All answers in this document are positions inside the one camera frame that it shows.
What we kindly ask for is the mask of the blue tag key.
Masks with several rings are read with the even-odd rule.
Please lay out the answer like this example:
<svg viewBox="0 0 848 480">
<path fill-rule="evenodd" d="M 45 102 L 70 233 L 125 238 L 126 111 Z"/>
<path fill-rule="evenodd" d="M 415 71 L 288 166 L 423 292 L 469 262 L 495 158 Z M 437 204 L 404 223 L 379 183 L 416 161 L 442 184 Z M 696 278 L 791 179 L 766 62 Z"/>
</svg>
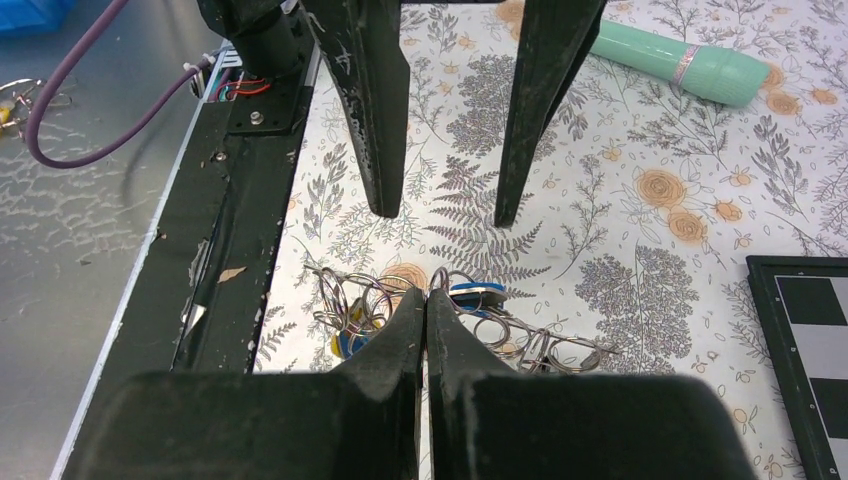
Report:
<svg viewBox="0 0 848 480">
<path fill-rule="evenodd" d="M 456 284 L 449 288 L 448 296 L 460 311 L 469 313 L 502 307 L 508 299 L 505 287 L 493 282 Z"/>
<path fill-rule="evenodd" d="M 369 342 L 367 336 L 354 335 L 348 331 L 338 332 L 330 341 L 330 349 L 334 356 L 347 360 Z"/>
</svg>

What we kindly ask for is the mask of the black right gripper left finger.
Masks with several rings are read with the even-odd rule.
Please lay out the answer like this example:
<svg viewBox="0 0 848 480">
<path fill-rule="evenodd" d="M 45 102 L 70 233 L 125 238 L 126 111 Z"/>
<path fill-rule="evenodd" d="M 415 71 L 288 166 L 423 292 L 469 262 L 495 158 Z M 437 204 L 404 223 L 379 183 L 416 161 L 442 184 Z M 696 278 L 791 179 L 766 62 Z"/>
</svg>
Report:
<svg viewBox="0 0 848 480">
<path fill-rule="evenodd" d="M 424 298 L 324 373 L 147 373 L 74 449 L 68 479 L 414 479 Z"/>
</svg>

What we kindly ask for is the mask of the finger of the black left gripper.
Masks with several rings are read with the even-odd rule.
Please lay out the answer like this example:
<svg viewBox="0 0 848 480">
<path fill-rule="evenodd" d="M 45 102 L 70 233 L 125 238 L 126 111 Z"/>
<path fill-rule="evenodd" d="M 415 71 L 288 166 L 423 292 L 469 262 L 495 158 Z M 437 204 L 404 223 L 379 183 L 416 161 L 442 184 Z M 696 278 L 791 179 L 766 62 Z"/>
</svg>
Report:
<svg viewBox="0 0 848 480">
<path fill-rule="evenodd" d="M 527 1 L 504 130 L 494 225 L 513 225 L 542 135 L 589 54 L 604 0 Z"/>
</svg>

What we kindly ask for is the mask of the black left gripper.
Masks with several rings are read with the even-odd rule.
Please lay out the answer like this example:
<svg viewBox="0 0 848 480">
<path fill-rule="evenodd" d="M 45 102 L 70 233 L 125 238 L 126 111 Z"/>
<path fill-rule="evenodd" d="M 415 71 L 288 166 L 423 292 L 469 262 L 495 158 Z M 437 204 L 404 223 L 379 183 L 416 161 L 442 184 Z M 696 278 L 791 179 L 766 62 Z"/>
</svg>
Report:
<svg viewBox="0 0 848 480">
<path fill-rule="evenodd" d="M 310 27 L 345 113 L 371 211 L 399 214 L 410 67 L 400 48 L 399 1 L 198 0 L 207 27 L 228 40 L 246 73 L 295 80 L 308 67 Z"/>
</svg>

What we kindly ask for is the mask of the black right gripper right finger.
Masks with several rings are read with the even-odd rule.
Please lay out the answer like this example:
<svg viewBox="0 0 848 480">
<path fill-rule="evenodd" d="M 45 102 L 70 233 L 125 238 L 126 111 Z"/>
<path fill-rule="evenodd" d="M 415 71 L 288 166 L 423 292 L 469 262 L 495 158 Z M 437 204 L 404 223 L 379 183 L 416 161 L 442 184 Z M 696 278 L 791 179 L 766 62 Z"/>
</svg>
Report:
<svg viewBox="0 0 848 480">
<path fill-rule="evenodd" d="M 522 374 L 426 302 L 436 479 L 751 479 L 722 402 L 677 375 Z"/>
</svg>

